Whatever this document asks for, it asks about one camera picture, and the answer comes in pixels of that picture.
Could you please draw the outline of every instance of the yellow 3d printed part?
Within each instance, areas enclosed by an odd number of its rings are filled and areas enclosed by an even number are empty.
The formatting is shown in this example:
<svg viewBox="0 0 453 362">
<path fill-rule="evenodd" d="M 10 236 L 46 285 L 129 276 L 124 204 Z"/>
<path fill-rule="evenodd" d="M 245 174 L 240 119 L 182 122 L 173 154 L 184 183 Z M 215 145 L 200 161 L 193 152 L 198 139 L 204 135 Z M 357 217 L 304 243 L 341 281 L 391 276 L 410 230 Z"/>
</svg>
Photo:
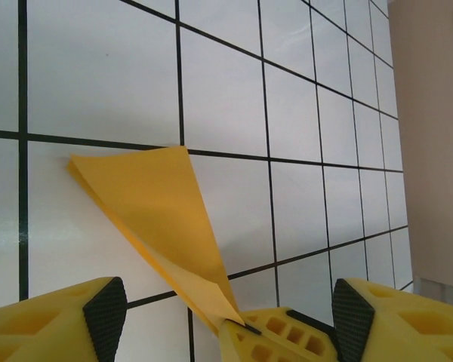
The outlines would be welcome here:
<svg viewBox="0 0 453 362">
<path fill-rule="evenodd" d="M 73 155 L 68 169 L 212 331 L 243 324 L 186 148 Z"/>
<path fill-rule="evenodd" d="M 223 362 L 337 361 L 333 327 L 290 308 L 242 312 L 245 326 L 225 321 L 220 328 Z"/>
<path fill-rule="evenodd" d="M 339 279 L 332 314 L 345 362 L 453 362 L 452 305 Z"/>
<path fill-rule="evenodd" d="M 120 278 L 100 278 L 2 307 L 0 361 L 112 361 L 126 307 Z"/>
</svg>

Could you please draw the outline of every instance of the white wall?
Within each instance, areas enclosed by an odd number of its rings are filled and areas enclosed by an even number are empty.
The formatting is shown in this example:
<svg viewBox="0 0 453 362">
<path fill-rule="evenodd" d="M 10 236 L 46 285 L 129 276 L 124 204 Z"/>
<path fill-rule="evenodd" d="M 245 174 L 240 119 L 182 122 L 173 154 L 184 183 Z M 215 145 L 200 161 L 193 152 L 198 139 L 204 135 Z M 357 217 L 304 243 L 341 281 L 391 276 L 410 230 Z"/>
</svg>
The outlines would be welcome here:
<svg viewBox="0 0 453 362">
<path fill-rule="evenodd" d="M 453 0 L 390 5 L 414 274 L 453 285 Z"/>
</svg>

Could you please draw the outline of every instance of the yellow plastic part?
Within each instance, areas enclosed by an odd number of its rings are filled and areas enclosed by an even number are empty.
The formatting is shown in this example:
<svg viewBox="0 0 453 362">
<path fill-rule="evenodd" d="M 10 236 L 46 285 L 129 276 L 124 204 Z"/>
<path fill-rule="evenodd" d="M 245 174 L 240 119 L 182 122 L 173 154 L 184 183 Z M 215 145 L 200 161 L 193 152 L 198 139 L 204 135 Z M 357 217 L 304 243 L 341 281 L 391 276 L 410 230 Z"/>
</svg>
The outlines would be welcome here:
<svg viewBox="0 0 453 362">
<path fill-rule="evenodd" d="M 0 362 L 97 362 L 82 308 L 111 279 L 0 308 Z"/>
<path fill-rule="evenodd" d="M 220 328 L 223 362 L 332 362 L 337 352 L 328 335 L 289 317 L 290 308 L 242 312 L 245 322 L 261 332 L 225 321 Z"/>
<path fill-rule="evenodd" d="M 214 333 L 243 324 L 186 148 L 73 155 L 68 170 Z"/>
<path fill-rule="evenodd" d="M 453 306 L 346 279 L 375 310 L 363 361 L 453 362 Z"/>
</svg>

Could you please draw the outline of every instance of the tile grid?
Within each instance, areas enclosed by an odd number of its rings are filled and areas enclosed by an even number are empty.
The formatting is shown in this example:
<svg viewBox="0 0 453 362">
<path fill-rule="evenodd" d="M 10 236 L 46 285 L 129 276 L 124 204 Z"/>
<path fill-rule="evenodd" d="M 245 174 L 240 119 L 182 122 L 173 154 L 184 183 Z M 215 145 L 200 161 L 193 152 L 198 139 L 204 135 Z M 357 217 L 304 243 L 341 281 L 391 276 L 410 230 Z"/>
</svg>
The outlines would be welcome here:
<svg viewBox="0 0 453 362">
<path fill-rule="evenodd" d="M 356 37 L 352 36 L 351 34 L 348 33 L 347 31 L 347 19 L 344 18 L 344 21 L 346 23 L 346 29 L 343 29 L 341 26 L 339 26 L 338 24 L 336 24 L 336 22 L 332 21 L 331 18 L 327 17 L 325 14 L 323 14 L 319 9 L 317 9 L 315 6 L 311 5 L 310 3 L 308 3 L 307 1 L 305 0 L 301 0 L 304 4 L 310 6 L 317 14 L 319 14 L 321 17 L 323 17 L 324 19 L 326 19 L 329 23 L 331 23 L 332 25 L 334 25 L 336 28 L 338 28 L 340 31 L 342 31 L 343 33 L 345 33 L 347 35 L 348 38 L 351 38 L 352 40 L 354 40 L 356 43 L 358 43 L 359 45 L 361 45 L 364 49 L 366 49 L 369 53 L 371 54 L 374 54 L 374 57 L 376 59 L 379 59 L 381 62 L 383 62 L 384 64 L 386 64 L 387 66 L 389 66 L 391 69 L 393 68 L 393 66 L 391 64 L 389 64 L 386 60 L 384 60 L 383 58 L 379 57 L 372 49 L 369 49 L 368 47 L 366 47 L 363 43 L 361 43 Z"/>
<path fill-rule="evenodd" d="M 260 11 L 260 0 L 257 0 L 258 7 L 258 30 L 260 35 L 260 56 L 262 61 L 262 88 L 263 88 L 263 111 L 265 113 L 265 134 L 267 140 L 267 157 L 268 157 L 268 170 L 269 170 L 269 192 L 270 192 L 270 215 L 272 223 L 272 243 L 273 243 L 273 263 L 274 263 L 274 275 L 275 275 L 275 293 L 277 307 L 280 306 L 280 295 L 279 295 L 279 270 L 277 268 L 277 245 L 276 245 L 276 233 L 275 233 L 275 213 L 273 209 L 273 183 L 272 183 L 272 159 L 270 157 L 270 132 L 269 132 L 269 116 L 268 116 L 268 105 L 267 105 L 267 83 L 265 80 L 265 59 L 263 57 L 263 34 L 262 34 L 262 14 Z"/>
<path fill-rule="evenodd" d="M 180 28 L 183 27 L 185 29 L 191 30 L 197 34 L 203 35 L 209 39 L 212 39 L 214 41 L 220 42 L 221 44 L 226 45 L 229 48 L 234 48 L 238 51 L 241 51 L 244 54 L 247 54 L 251 57 L 255 57 L 259 59 L 262 62 L 262 76 L 263 76 L 263 97 L 264 97 L 264 106 L 265 106 L 265 117 L 266 117 L 266 130 L 267 130 L 267 157 L 257 157 L 257 156 L 250 156 L 250 155 L 240 155 L 240 154 L 227 154 L 224 152 L 206 152 L 206 151 L 200 151 L 200 150 L 195 150 L 192 149 L 190 150 L 190 154 L 192 155 L 210 155 L 210 156 L 217 156 L 217 157 L 227 157 L 227 158 L 246 158 L 246 159 L 259 159 L 262 161 L 267 161 L 269 165 L 269 179 L 270 179 L 270 204 L 271 204 L 271 213 L 272 213 L 272 225 L 273 225 L 273 247 L 274 247 L 274 263 L 270 263 L 268 265 L 264 265 L 261 267 L 257 267 L 255 269 L 251 269 L 250 271 L 243 271 L 240 273 L 236 273 L 234 275 L 230 275 L 230 279 L 235 279 L 235 278 L 240 278 L 242 276 L 250 275 L 255 272 L 260 272 L 263 270 L 266 270 L 268 268 L 274 268 L 275 273 L 276 273 L 276 298 L 277 298 L 277 305 L 279 304 L 279 286 L 278 286 L 278 278 L 277 278 L 277 266 L 278 265 L 284 265 L 289 262 L 294 262 L 299 259 L 304 259 L 309 256 L 317 255 L 319 253 L 324 253 L 328 252 L 329 253 L 329 272 L 331 275 L 331 265 L 330 265 L 330 251 L 337 249 L 339 247 L 344 247 L 347 245 L 355 244 L 357 242 L 363 241 L 364 245 L 366 240 L 369 238 L 373 238 L 375 236 L 383 235 L 386 233 L 391 233 L 395 230 L 400 230 L 404 229 L 407 226 L 403 226 L 401 228 L 389 230 L 387 232 L 382 232 L 377 235 L 371 235 L 366 237 L 365 236 L 365 230 L 364 230 L 364 215 L 362 215 L 362 222 L 363 222 L 363 238 L 355 241 L 349 241 L 340 245 L 337 245 L 335 247 L 330 247 L 329 242 L 328 242 L 328 247 L 322 250 L 317 250 L 312 253 L 305 254 L 303 256 L 296 256 L 294 258 L 278 261 L 276 258 L 276 245 L 275 245 L 275 224 L 274 224 L 274 215 L 273 215 L 273 187 L 272 187 L 272 175 L 271 175 L 271 161 L 278 161 L 278 162 L 285 162 L 285 163 L 296 163 L 296 164 L 313 164 L 313 165 L 319 165 L 322 167 L 322 178 L 323 178 L 323 189 L 324 189 L 324 200 L 325 200 L 325 177 L 324 177 L 324 167 L 325 166 L 330 166 L 330 167 L 345 167 L 345 168 L 354 168 L 358 170 L 359 174 L 359 187 L 360 187 L 360 170 L 382 170 L 384 172 L 385 176 L 385 183 L 387 184 L 387 179 L 386 179 L 386 172 L 397 172 L 397 173 L 402 173 L 402 171 L 399 170 L 387 170 L 385 167 L 384 163 L 384 168 L 383 169 L 376 169 L 376 168 L 371 168 L 371 167 L 359 167 L 359 154 L 357 155 L 358 158 L 358 166 L 346 166 L 346 165 L 340 165 L 340 164 L 326 164 L 323 162 L 322 158 L 322 144 L 321 144 L 321 162 L 310 162 L 310 161 L 299 161 L 299 160 L 288 160 L 288 159 L 281 159 L 281 158 L 271 158 L 270 157 L 270 146 L 269 146 L 269 135 L 268 135 L 268 116 L 267 116 L 267 99 L 266 99 L 266 85 L 265 85 L 265 63 L 270 64 L 272 66 L 275 66 L 276 68 L 282 69 L 286 72 L 289 72 L 293 75 L 296 75 L 297 77 L 303 78 L 304 80 L 310 81 L 314 83 L 316 86 L 316 95 L 317 95 L 317 89 L 318 87 L 323 87 L 325 89 L 329 89 L 330 91 L 335 92 L 336 94 L 341 95 L 342 97 L 349 98 L 350 100 L 353 101 L 353 107 L 354 107 L 354 102 L 363 104 L 364 106 L 367 106 L 370 109 L 375 109 L 379 113 L 383 113 L 385 115 L 388 115 L 392 118 L 397 119 L 396 117 L 393 117 L 392 115 L 389 115 L 381 110 L 379 110 L 379 94 L 378 94 L 378 84 L 377 84 L 377 79 L 376 79 L 376 88 L 377 88 L 377 107 L 378 109 L 369 106 L 367 104 L 364 104 L 363 102 L 359 102 L 358 100 L 355 100 L 353 97 L 349 97 L 345 94 L 341 94 L 340 92 L 333 90 L 323 84 L 320 84 L 317 82 L 316 75 L 315 79 L 309 79 L 308 77 L 304 77 L 296 72 L 291 71 L 290 69 L 286 69 L 283 66 L 280 66 L 278 64 L 275 64 L 273 62 L 270 62 L 269 60 L 265 60 L 263 58 L 263 45 L 262 45 L 262 32 L 261 32 L 261 17 L 260 17 L 260 0 L 258 0 L 258 11 L 259 11 L 259 21 L 260 21 L 260 48 L 261 48 L 261 56 L 260 58 L 256 54 L 252 54 L 248 51 L 245 51 L 241 48 L 236 47 L 233 44 L 227 43 L 219 38 L 216 38 L 212 35 L 209 35 L 207 33 L 204 33 L 201 30 L 198 30 L 196 28 L 193 28 L 192 26 L 188 26 L 187 24 L 183 24 L 180 21 L 180 14 L 179 14 L 179 1 L 175 1 L 175 11 L 176 15 L 175 18 L 170 18 L 165 16 L 164 14 L 159 13 L 158 11 L 154 11 L 153 9 L 150 9 L 148 7 L 145 7 L 143 5 L 139 5 L 136 2 L 130 1 L 130 0 L 120 0 L 126 4 L 132 5 L 142 11 L 146 11 L 150 14 L 156 15 L 158 17 L 161 17 L 164 20 L 174 22 L 176 25 L 176 45 L 177 45 L 177 81 L 178 81 L 178 102 L 179 102 L 179 127 L 180 127 L 180 144 L 184 145 L 184 126 L 183 126 L 183 94 L 182 94 L 182 74 L 181 74 L 181 45 L 180 45 Z M 115 148 L 122 148 L 122 149 L 154 149 L 157 148 L 157 146 L 148 146 L 148 145 L 139 145 L 139 144 L 132 144 L 132 143 L 117 143 L 117 142 L 110 142 L 110 141 L 100 141 L 100 140 L 84 140 L 84 139 L 78 139 L 78 138 L 73 138 L 73 137 L 54 137 L 54 136 L 48 136 L 48 135 L 41 135 L 41 134 L 33 134 L 33 133 L 28 133 L 28 127 L 27 127 L 27 31 L 26 31 L 26 22 L 27 22 L 27 14 L 26 14 L 26 0 L 18 0 L 18 14 L 19 14 L 19 19 L 18 19 L 18 32 L 19 32 L 19 128 L 18 132 L 10 132 L 10 131 L 0 131 L 0 138 L 4 139 L 13 139 L 13 140 L 18 140 L 19 142 L 19 233 L 20 233 L 20 242 L 19 242 L 19 266 L 20 266 L 20 273 L 19 273 L 19 279 L 20 279 L 20 300 L 28 298 L 28 185 L 27 185 L 27 179 L 28 179 L 28 155 L 27 155 L 27 143 L 29 141 L 39 141 L 39 142 L 50 142 L 50 143 L 69 143 L 69 144 L 80 144 L 80 145 L 85 145 L 85 146 L 102 146 L 102 147 L 115 147 Z M 329 20 L 331 23 L 332 21 L 328 19 L 326 16 L 324 16 L 320 11 L 316 10 L 313 6 L 310 6 L 310 16 L 312 15 L 312 10 L 318 12 L 321 14 L 325 19 Z M 354 37 L 349 35 L 347 31 L 344 31 L 342 28 L 336 25 L 337 28 L 341 29 L 343 32 L 346 33 L 347 41 L 348 38 L 351 37 L 352 39 L 356 40 Z M 382 60 L 380 57 L 378 57 L 373 51 L 369 50 L 372 54 L 374 59 L 378 58 L 384 63 L 386 63 L 384 60 Z M 319 102 L 317 102 L 317 112 L 319 115 Z M 326 217 L 326 227 L 327 227 L 327 210 L 326 210 L 326 203 L 325 203 L 325 217 Z M 391 257 L 393 258 L 393 251 L 392 251 L 392 245 L 391 245 Z M 402 288 L 405 289 L 408 287 L 410 284 L 407 284 Z M 151 296 L 146 299 L 141 299 L 139 301 L 133 301 L 128 303 L 129 308 L 134 308 L 139 305 L 145 305 L 151 302 L 159 301 L 166 299 L 168 297 L 174 296 L 174 292 L 167 292 L 167 293 L 162 293 L 156 296 Z M 188 324 L 189 324 L 189 333 L 190 333 L 190 360 L 194 360 L 194 343 L 193 343 L 193 315 L 190 310 L 188 310 Z"/>
<path fill-rule="evenodd" d="M 233 280 L 238 279 L 238 278 L 246 277 L 248 275 L 252 275 L 252 274 L 255 274 L 255 273 L 258 273 L 258 272 L 263 272 L 265 270 L 272 269 L 272 268 L 275 268 L 275 267 L 279 267 L 281 265 L 290 264 L 291 262 L 297 262 L 297 261 L 302 260 L 302 259 L 307 259 L 307 258 L 309 258 L 311 256 L 319 255 L 319 254 L 322 254 L 322 253 L 328 253 L 328 252 L 331 252 L 331 251 L 336 250 L 336 249 L 341 249 L 342 247 L 348 247 L 350 245 L 354 245 L 354 244 L 357 244 L 357 243 L 360 243 L 360 242 L 363 242 L 363 241 L 368 241 L 368 240 L 371 240 L 373 238 L 377 238 L 378 236 L 386 235 L 386 234 L 389 234 L 391 232 L 397 232 L 399 230 L 403 230 L 403 229 L 406 229 L 406 228 L 408 228 L 407 225 L 401 226 L 399 228 L 387 230 L 385 232 L 379 232 L 377 234 L 369 235 L 369 236 L 366 236 L 365 238 L 360 238 L 360 239 L 356 239 L 356 240 L 352 240 L 352 241 L 347 241 L 347 242 L 342 243 L 342 244 L 334 245 L 333 247 L 326 247 L 326 248 L 315 250 L 315 251 L 311 251 L 309 253 L 305 253 L 305 254 L 302 254 L 302 255 L 293 256 L 293 257 L 288 258 L 288 259 L 279 260 L 277 263 L 271 262 L 271 263 L 266 264 L 266 265 L 261 265 L 261 266 L 258 266 L 256 268 L 252 268 L 252 269 L 240 271 L 240 272 L 235 273 L 235 274 L 231 274 L 231 275 L 228 276 L 228 279 L 230 281 L 233 281 Z M 134 301 L 128 303 L 128 309 L 140 307 L 142 305 L 147 305 L 147 304 L 154 303 L 154 302 L 158 302 L 158 301 L 161 301 L 163 299 L 168 299 L 168 298 L 171 298 L 171 297 L 176 296 L 176 295 L 177 294 L 174 291 L 170 290 L 168 292 L 156 294 L 154 296 L 148 296 L 148 297 L 143 298 L 143 299 L 134 300 Z"/>
<path fill-rule="evenodd" d="M 343 1 L 343 4 L 344 4 L 344 22 L 345 22 L 345 25 L 346 25 L 347 63 L 348 63 L 348 66 L 349 66 L 350 93 L 352 95 L 354 95 L 354 91 L 353 91 L 353 74 L 351 72 L 351 66 L 350 66 L 349 33 L 348 33 L 349 29 L 347 28 L 346 0 Z M 356 159 L 357 159 L 357 164 L 359 165 L 359 145 L 358 145 L 358 141 L 357 141 L 356 112 L 354 111 L 354 108 L 355 108 L 354 101 L 352 101 L 352 104 L 353 104 L 354 139 L 356 140 Z M 359 169 L 357 170 L 357 177 L 358 177 L 358 180 L 359 180 L 359 198 L 360 198 L 360 202 L 361 202 L 362 236 L 364 238 L 365 275 L 366 275 L 366 279 L 369 280 L 368 248 L 366 246 L 366 241 L 365 241 L 364 206 L 362 204 L 361 170 L 359 170 Z"/>
<path fill-rule="evenodd" d="M 29 191 L 27 102 L 27 1 L 18 0 L 18 213 L 19 298 L 29 298 Z"/>
<path fill-rule="evenodd" d="M 320 107 L 319 107 L 319 86 L 317 84 L 317 68 L 316 68 L 316 46 L 314 44 L 314 31 L 312 25 L 312 7 L 309 7 L 309 20 L 310 20 L 310 37 L 312 40 L 312 58 L 314 67 L 314 78 L 316 80 L 316 107 L 317 107 L 317 122 L 319 126 L 319 148 L 320 148 L 320 160 L 324 163 L 324 153 L 322 151 L 322 129 L 320 121 Z M 324 193 L 324 214 L 325 214 L 325 238 L 327 241 L 327 257 L 329 263 L 329 280 L 331 282 L 331 294 L 334 293 L 333 280 L 332 280 L 332 263 L 331 263 L 331 242 L 329 240 L 329 224 L 328 224 L 328 212 L 327 212 L 327 195 L 325 194 L 325 166 L 322 165 L 322 190 Z"/>
<path fill-rule="evenodd" d="M 374 35 L 372 32 L 372 15 L 371 15 L 371 4 L 374 4 L 371 0 L 368 2 L 369 7 L 369 23 L 371 25 L 371 40 L 374 47 Z M 376 80 L 376 97 L 377 97 L 377 106 L 379 107 L 379 88 L 378 88 L 378 73 L 376 70 L 376 58 L 374 57 L 374 79 Z M 383 122 L 381 121 L 381 114 L 379 114 L 379 128 L 381 129 L 381 149 L 383 150 L 383 167 L 386 167 L 386 158 L 384 156 L 384 142 L 383 142 Z M 386 188 L 386 206 L 387 206 L 387 225 L 391 228 L 391 220 L 390 220 L 390 201 L 387 195 L 387 175 L 386 171 L 384 171 L 384 186 Z M 391 249 L 391 264 L 393 266 L 393 283 L 394 287 L 396 287 L 396 273 L 394 272 L 394 255 L 393 255 L 393 238 L 391 237 L 390 233 L 390 249 Z"/>
<path fill-rule="evenodd" d="M 257 55 L 257 54 L 255 54 L 255 53 L 252 53 L 252 52 L 250 52 L 250 51 L 247 51 L 246 49 L 243 49 L 243 48 L 241 48 L 241 47 L 239 47 L 239 46 L 237 46 L 237 45 L 234 45 L 234 44 L 232 44 L 232 43 L 229 43 L 228 41 L 224 41 L 223 39 L 218 38 L 218 37 L 216 37 L 216 36 L 214 36 L 214 35 L 208 34 L 207 32 L 204 32 L 204 31 L 202 31 L 202 30 L 200 30 L 200 29 L 197 29 L 196 27 L 191 26 L 191 25 L 189 25 L 189 24 L 183 23 L 183 22 L 181 22 L 180 20 L 179 20 L 179 21 L 176 21 L 176 19 L 174 19 L 174 18 L 172 18 L 172 17 L 169 17 L 168 15 L 164 15 L 164 14 L 162 14 L 162 13 L 156 11 L 156 10 L 153 10 L 152 8 L 148 8 L 147 6 L 138 4 L 138 3 L 136 3 L 136 2 L 134 2 L 134 1 L 132 1 L 132 0 L 119 0 L 119 1 L 124 2 L 125 4 L 128 4 L 128 5 L 131 5 L 131 6 L 137 8 L 137 9 L 139 9 L 139 10 L 145 11 L 145 12 L 147 12 L 147 13 L 149 13 L 149 14 L 155 15 L 155 16 L 157 16 L 157 17 L 161 17 L 163 20 L 167 20 L 167 21 L 169 21 L 170 23 L 176 23 L 176 22 L 178 22 L 180 28 L 188 29 L 189 31 L 194 32 L 195 34 L 202 35 L 202 36 L 204 36 L 204 37 L 206 37 L 206 38 L 208 38 L 208 39 L 210 39 L 210 40 L 213 40 L 213 41 L 215 41 L 215 42 L 217 42 L 217 43 L 220 43 L 220 44 L 222 44 L 222 45 L 225 45 L 225 46 L 227 46 L 228 48 L 235 49 L 236 51 L 239 51 L 239 52 L 241 52 L 241 53 L 243 53 L 243 54 L 245 54 L 245 55 L 248 55 L 248 56 L 253 57 L 253 58 L 257 59 L 257 60 L 263 61 L 265 64 L 269 64 L 269 65 L 271 65 L 271 66 L 275 66 L 275 67 L 278 68 L 278 69 L 281 69 L 281 70 L 283 70 L 283 71 L 285 71 L 285 72 L 288 72 L 288 73 L 290 73 L 290 74 L 292 74 L 292 75 L 295 75 L 295 76 L 297 76 L 298 78 L 302 78 L 302 79 L 304 79 L 304 80 L 306 80 L 306 81 L 309 81 L 310 83 L 317 84 L 318 86 L 323 87 L 324 89 L 327 89 L 328 91 L 334 92 L 334 93 L 336 93 L 336 94 L 338 94 L 338 95 L 340 95 L 340 96 L 342 96 L 342 97 L 344 97 L 344 98 L 347 98 L 347 99 L 349 99 L 349 100 L 355 100 L 355 99 L 353 99 L 352 96 L 348 96 L 348 95 L 346 95 L 346 94 L 343 94 L 343 93 L 341 93 L 340 91 L 335 90 L 335 89 L 333 89 L 333 88 L 331 88 L 331 87 L 329 87 L 329 86 L 327 86 L 327 85 L 325 85 L 325 84 L 319 83 L 317 80 L 314 80 L 314 79 L 311 79 L 311 78 L 309 78 L 309 77 L 306 77 L 305 75 L 301 75 L 300 73 L 297 73 L 297 72 L 295 72 L 295 71 L 293 71 L 293 70 L 290 70 L 290 69 L 288 69 L 288 68 L 285 68 L 284 66 L 281 66 L 280 64 L 274 63 L 274 62 L 272 62 L 271 60 L 268 60 L 268 59 L 263 59 L 263 60 L 262 60 L 262 57 L 259 56 L 259 55 Z M 309 8 L 311 8 L 311 9 L 313 9 L 314 11 L 316 11 L 317 13 L 319 13 L 322 17 L 324 17 L 324 18 L 325 18 L 326 20 L 328 20 L 330 23 L 332 23 L 332 20 L 330 20 L 328 17 L 326 17 L 322 12 L 320 12 L 319 10 L 317 10 L 317 9 L 316 9 L 315 7 L 313 7 L 311 4 L 306 3 L 304 0 L 300 0 L 300 1 L 303 2 L 305 5 L 307 5 Z M 344 33 L 346 32 L 344 29 L 340 28 L 337 24 L 334 24 L 334 25 L 335 25 L 338 29 L 340 29 L 342 32 L 344 32 Z M 356 40 L 358 43 L 360 43 L 357 39 L 355 39 L 355 38 L 352 37 L 351 35 L 348 34 L 348 36 L 351 37 L 351 38 L 353 38 L 354 40 Z M 371 50 L 371 49 L 369 49 L 369 48 L 366 48 L 366 50 L 368 50 L 370 53 L 374 54 L 373 50 Z M 381 60 L 383 63 L 386 63 L 386 62 L 385 62 L 384 60 L 382 60 L 377 54 L 374 54 L 374 56 L 375 56 L 377 59 Z M 386 65 L 389 66 L 390 68 L 393 68 L 393 66 L 391 66 L 389 63 L 386 63 Z M 388 116 L 390 116 L 391 118 L 398 119 L 398 118 L 395 117 L 394 115 L 390 115 L 389 113 L 387 113 L 387 112 L 385 112 L 385 111 L 383 111 L 383 110 L 381 110 L 381 109 L 379 109 L 379 108 L 376 109 L 375 107 L 370 106 L 369 104 L 364 103 L 364 102 L 362 102 L 362 101 L 360 101 L 360 100 L 355 100 L 355 101 L 356 101 L 357 103 L 359 103 L 359 104 L 362 104 L 362 105 L 364 105 L 364 106 L 370 108 L 370 109 L 373 109 L 374 111 L 381 112 L 382 114 L 388 115 Z"/>
<path fill-rule="evenodd" d="M 19 133 L 9 130 L 0 130 L 0 138 L 6 140 L 18 140 Z M 163 146 L 157 145 L 146 145 L 139 143 L 125 143 L 125 142 L 115 142 L 115 141 L 104 141 L 104 140 L 92 140 L 85 138 L 77 137 L 63 137 L 63 136 L 52 136 L 47 134 L 38 134 L 38 133 L 28 133 L 26 138 L 29 142 L 43 142 L 43 143 L 59 143 L 59 144 L 68 144 L 68 145 L 78 145 L 78 146 L 93 146 L 93 147 L 104 147 L 112 149 L 131 149 L 137 151 L 145 151 L 149 149 L 160 149 Z M 202 155 L 202 156 L 211 156 L 211 157 L 223 157 L 223 158 L 240 158 L 244 160 L 252 161 L 272 161 L 280 162 L 286 164 L 310 164 L 313 166 L 326 166 L 326 167 L 339 167 L 339 168 L 349 168 L 353 170 L 371 170 L 371 171 L 386 171 L 392 173 L 402 173 L 401 170 L 391 170 L 387 168 L 377 168 L 377 167 L 363 167 L 355 166 L 350 164 L 331 164 L 328 162 L 316 162 L 316 161 L 304 161 L 304 160 L 294 160 L 289 158 L 276 158 L 276 157 L 267 157 L 267 156 L 256 156 L 256 155 L 244 155 L 241 153 L 229 153 L 229 152 L 216 152 L 216 151 L 205 151 L 202 149 L 189 149 L 190 155 Z"/>
</svg>

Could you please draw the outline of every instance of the folded paper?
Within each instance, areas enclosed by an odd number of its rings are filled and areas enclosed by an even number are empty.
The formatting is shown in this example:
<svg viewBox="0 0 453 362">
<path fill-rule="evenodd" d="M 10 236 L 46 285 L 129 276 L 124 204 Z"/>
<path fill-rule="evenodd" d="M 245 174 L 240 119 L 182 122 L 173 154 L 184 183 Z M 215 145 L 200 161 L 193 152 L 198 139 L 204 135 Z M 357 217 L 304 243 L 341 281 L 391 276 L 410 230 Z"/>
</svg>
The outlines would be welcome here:
<svg viewBox="0 0 453 362">
<path fill-rule="evenodd" d="M 186 148 L 72 155 L 68 170 L 213 332 L 243 324 Z"/>
</svg>

